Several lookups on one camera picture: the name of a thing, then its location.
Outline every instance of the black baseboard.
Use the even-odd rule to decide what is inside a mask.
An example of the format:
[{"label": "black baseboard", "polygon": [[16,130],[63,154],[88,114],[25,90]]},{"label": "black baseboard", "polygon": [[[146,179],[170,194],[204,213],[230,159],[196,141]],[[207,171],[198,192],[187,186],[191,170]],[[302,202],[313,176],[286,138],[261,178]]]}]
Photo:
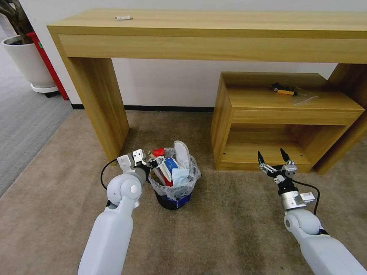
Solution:
[{"label": "black baseboard", "polygon": [[[84,110],[83,104],[72,104],[71,106],[73,107],[74,110]],[[125,110],[212,113],[214,112],[214,107],[125,105]]]},{"label": "black baseboard", "polygon": [[74,110],[84,110],[84,106],[83,106],[83,104],[71,104],[71,107],[72,107]]}]

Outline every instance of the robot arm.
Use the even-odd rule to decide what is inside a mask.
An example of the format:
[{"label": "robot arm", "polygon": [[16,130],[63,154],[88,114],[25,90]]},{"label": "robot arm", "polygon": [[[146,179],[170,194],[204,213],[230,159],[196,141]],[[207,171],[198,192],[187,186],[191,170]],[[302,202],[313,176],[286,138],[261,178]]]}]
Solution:
[{"label": "robot arm", "polygon": [[311,192],[300,194],[292,178],[297,167],[281,149],[283,166],[265,164],[258,152],[259,168],[274,179],[285,211],[284,225],[299,243],[306,262],[316,275],[367,275],[367,271],[337,239],[331,237],[321,226],[320,220],[303,209],[315,197]]},{"label": "robot arm", "polygon": [[117,159],[123,174],[107,186],[108,203],[94,222],[81,258],[78,275],[120,275],[133,231],[133,209],[138,204],[141,188],[149,168],[144,152],[139,149]]}]

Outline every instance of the trash can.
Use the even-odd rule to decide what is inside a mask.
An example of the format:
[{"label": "trash can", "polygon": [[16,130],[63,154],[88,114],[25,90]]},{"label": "trash can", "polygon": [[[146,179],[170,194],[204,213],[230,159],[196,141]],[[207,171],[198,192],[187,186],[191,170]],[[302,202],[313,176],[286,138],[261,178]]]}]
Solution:
[{"label": "trash can", "polygon": [[[164,148],[165,158],[174,158],[174,148]],[[176,210],[189,202],[191,193],[195,187],[197,180],[201,177],[200,170],[195,158],[190,155],[190,169],[188,175],[188,182],[179,187],[165,186],[157,183],[152,177],[153,171],[149,174],[149,182],[154,189],[159,204],[170,210]]]}]

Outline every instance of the small wooden shelf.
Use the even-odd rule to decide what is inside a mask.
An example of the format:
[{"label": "small wooden shelf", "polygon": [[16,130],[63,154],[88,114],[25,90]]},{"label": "small wooden shelf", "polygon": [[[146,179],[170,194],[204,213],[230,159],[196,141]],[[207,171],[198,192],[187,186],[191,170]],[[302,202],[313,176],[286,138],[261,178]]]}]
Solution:
[{"label": "small wooden shelf", "polygon": [[[299,95],[271,91],[275,82]],[[363,110],[318,74],[222,73],[211,129],[216,168],[256,170],[258,150],[268,164],[283,164],[283,148],[308,172]]]}]

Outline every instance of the table leg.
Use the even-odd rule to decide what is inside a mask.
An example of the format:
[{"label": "table leg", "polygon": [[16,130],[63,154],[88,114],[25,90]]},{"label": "table leg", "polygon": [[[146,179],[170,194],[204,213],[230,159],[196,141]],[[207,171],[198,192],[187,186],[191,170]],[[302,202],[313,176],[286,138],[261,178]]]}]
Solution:
[{"label": "table leg", "polygon": [[110,58],[67,57],[58,35],[52,38],[108,160],[120,155],[129,131]]},{"label": "table leg", "polygon": [[[338,64],[328,82],[367,108],[367,64]],[[367,111],[342,135],[317,162],[314,169],[326,173],[367,132]]]}]

